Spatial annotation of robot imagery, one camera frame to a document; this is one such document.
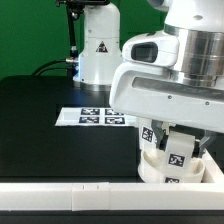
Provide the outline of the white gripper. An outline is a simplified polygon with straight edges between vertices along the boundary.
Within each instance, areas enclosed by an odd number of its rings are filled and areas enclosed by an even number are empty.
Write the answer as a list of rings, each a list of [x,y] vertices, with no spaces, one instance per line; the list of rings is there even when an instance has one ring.
[[[115,71],[109,104],[153,120],[156,148],[165,150],[169,124],[204,129],[198,157],[224,133],[224,34],[157,31],[129,39]]]

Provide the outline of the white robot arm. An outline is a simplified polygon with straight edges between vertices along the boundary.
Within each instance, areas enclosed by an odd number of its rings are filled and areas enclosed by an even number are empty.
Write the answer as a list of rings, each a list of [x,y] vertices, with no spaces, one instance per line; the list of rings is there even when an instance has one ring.
[[[162,27],[132,34],[114,72],[110,106],[148,118],[157,142],[164,123],[202,129],[203,153],[224,133],[224,0],[146,0]]]

